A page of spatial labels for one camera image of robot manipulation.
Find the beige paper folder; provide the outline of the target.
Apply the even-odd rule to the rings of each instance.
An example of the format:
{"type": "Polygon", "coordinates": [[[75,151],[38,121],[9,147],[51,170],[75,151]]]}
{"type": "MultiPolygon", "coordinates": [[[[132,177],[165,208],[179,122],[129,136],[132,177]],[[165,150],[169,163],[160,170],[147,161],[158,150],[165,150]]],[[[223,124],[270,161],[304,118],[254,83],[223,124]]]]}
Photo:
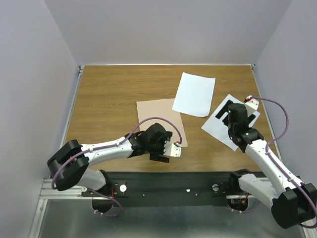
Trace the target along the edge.
{"type": "MultiPolygon", "coordinates": [[[[152,117],[160,117],[160,118],[168,120],[169,122],[174,124],[177,127],[177,129],[180,131],[180,134],[182,136],[181,147],[187,147],[188,142],[186,139],[184,126],[181,119],[181,114],[180,112],[176,112],[172,110],[173,104],[174,104],[174,98],[136,102],[138,120],[139,122],[141,122],[145,119],[152,118],[152,117]]],[[[139,130],[140,131],[146,130],[152,124],[156,122],[161,124],[165,128],[166,131],[173,132],[172,138],[170,140],[171,142],[179,141],[179,135],[176,129],[173,126],[171,126],[169,123],[160,119],[152,119],[152,120],[144,122],[143,124],[139,126],[139,130]]]]}

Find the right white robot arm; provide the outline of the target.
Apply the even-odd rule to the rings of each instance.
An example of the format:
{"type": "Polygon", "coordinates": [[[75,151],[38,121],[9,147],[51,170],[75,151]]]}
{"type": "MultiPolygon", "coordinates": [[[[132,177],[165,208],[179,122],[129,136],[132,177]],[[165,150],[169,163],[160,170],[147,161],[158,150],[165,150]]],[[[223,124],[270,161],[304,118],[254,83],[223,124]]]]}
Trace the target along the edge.
{"type": "Polygon", "coordinates": [[[270,209],[280,227],[287,229],[299,225],[315,229],[316,224],[306,222],[317,217],[317,189],[295,176],[272,152],[258,130],[252,128],[249,118],[258,109],[260,97],[248,96],[242,103],[228,101],[223,111],[228,136],[239,149],[255,161],[266,178],[264,182],[247,169],[232,172],[225,193],[247,193],[270,209]]]}

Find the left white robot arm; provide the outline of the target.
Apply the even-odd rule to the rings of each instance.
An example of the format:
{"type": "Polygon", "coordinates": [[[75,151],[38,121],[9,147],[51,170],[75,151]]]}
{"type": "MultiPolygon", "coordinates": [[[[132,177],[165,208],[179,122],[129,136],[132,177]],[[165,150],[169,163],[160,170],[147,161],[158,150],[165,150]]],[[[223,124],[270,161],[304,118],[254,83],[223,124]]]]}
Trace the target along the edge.
{"type": "Polygon", "coordinates": [[[73,139],[64,144],[47,161],[53,190],[65,191],[76,185],[92,189],[99,196],[109,192],[110,180],[106,172],[94,171],[91,166],[114,159],[126,159],[149,154],[153,161],[167,163],[172,156],[167,151],[173,133],[160,123],[146,130],[130,133],[109,142],[80,144],[73,139]]]}

